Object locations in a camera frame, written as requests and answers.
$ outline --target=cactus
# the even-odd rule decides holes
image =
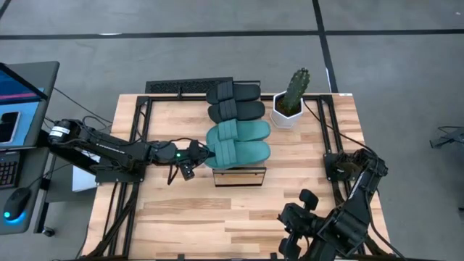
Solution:
[[[301,109],[299,101],[303,97],[308,83],[310,83],[310,74],[306,68],[297,70],[293,74],[282,101],[282,109],[287,116],[294,115]]]

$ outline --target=black slipper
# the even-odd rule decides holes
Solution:
[[[213,87],[206,93],[209,104],[218,104],[228,99],[236,102],[250,102],[259,99],[261,88],[257,84],[241,84],[225,82]]]
[[[233,99],[222,101],[208,108],[208,115],[215,123],[226,120],[256,120],[265,114],[265,107],[261,101],[235,102]]]

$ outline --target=blue light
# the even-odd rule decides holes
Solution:
[[[5,223],[9,224],[9,225],[17,225],[17,224],[21,223],[22,221],[24,221],[25,218],[26,218],[26,211],[23,211],[21,213],[21,215],[19,217],[17,217],[17,219],[15,219],[15,220],[5,220]]]

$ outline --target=teal slipper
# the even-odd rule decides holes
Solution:
[[[208,145],[208,148],[216,156],[206,159],[204,163],[216,170],[263,162],[270,156],[270,147],[264,141],[238,142],[229,139]]]
[[[259,141],[270,135],[269,123],[264,120],[227,120],[212,127],[206,134],[206,144],[233,139],[234,141]]]

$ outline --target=computer mouse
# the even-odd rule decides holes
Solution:
[[[3,216],[7,220],[15,220],[17,219],[30,198],[30,189],[29,188],[18,188],[13,192],[11,196],[9,196],[7,202],[3,208]]]

